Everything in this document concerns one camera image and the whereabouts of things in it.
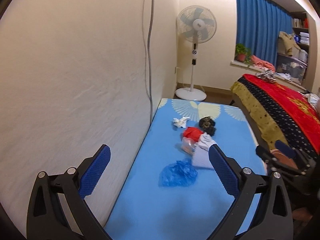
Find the metal screw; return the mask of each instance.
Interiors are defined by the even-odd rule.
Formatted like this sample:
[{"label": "metal screw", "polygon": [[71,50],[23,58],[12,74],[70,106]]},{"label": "metal screw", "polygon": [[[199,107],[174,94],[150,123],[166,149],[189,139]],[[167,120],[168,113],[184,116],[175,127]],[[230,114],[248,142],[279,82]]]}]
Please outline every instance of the metal screw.
[{"label": "metal screw", "polygon": [[249,174],[251,174],[252,171],[251,171],[249,168],[244,168],[244,169],[243,169],[243,172],[244,172],[245,174],[248,174],[248,175],[249,175]]},{"label": "metal screw", "polygon": [[273,176],[275,176],[275,178],[279,179],[281,177],[280,173],[279,172],[275,172],[273,174]]},{"label": "metal screw", "polygon": [[38,174],[38,177],[39,178],[43,178],[45,176],[45,172],[44,171],[41,171],[39,174]]},{"label": "metal screw", "polygon": [[67,172],[68,172],[68,174],[74,174],[76,172],[76,169],[75,168],[69,168]]}]

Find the curtain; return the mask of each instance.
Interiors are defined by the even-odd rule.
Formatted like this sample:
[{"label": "curtain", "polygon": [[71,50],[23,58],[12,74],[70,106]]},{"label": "curtain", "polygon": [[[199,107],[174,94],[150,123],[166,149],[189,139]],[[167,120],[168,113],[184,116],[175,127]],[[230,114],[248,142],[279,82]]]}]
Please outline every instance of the curtain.
[{"label": "curtain", "polygon": [[292,33],[292,18],[271,0],[237,0],[237,43],[276,65],[279,32]]}]

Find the pink clothing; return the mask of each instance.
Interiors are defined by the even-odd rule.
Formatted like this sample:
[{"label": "pink clothing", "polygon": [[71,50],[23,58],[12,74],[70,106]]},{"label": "pink clothing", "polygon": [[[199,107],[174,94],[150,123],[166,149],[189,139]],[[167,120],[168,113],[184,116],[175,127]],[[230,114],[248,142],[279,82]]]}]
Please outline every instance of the pink clothing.
[{"label": "pink clothing", "polygon": [[276,68],[275,68],[275,66],[273,66],[270,62],[267,62],[267,61],[265,61],[265,60],[262,60],[262,59],[259,59],[257,56],[255,56],[255,55],[252,55],[251,56],[251,61],[252,61],[252,63],[253,64],[255,64],[257,67],[266,67],[266,68],[268,68],[268,69],[270,69],[270,70],[272,70],[273,72],[275,72],[276,71]]}]

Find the fan head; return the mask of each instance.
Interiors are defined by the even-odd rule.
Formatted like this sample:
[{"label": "fan head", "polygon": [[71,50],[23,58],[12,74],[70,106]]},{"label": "fan head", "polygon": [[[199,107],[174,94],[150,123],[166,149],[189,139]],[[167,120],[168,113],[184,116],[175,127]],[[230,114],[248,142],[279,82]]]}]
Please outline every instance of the fan head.
[{"label": "fan head", "polygon": [[192,5],[184,8],[178,15],[178,31],[185,39],[197,43],[210,40],[217,30],[217,21],[206,7]]}]

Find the blue mattress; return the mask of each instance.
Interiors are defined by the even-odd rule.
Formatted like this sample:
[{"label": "blue mattress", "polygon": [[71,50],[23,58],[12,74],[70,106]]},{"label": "blue mattress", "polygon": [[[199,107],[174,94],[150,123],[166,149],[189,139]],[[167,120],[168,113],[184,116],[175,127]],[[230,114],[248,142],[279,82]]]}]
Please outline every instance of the blue mattress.
[{"label": "blue mattress", "polygon": [[[242,111],[233,106],[162,99],[149,132],[105,225],[113,240],[195,240],[207,239],[224,217],[234,197],[228,195],[216,172],[197,169],[195,184],[163,187],[160,173],[178,160],[191,158],[180,149],[183,128],[173,118],[190,116],[188,126],[211,116],[216,122],[213,139],[226,156],[241,167],[265,175],[255,154],[256,144]],[[247,230],[260,196],[255,195],[238,233]]]}]

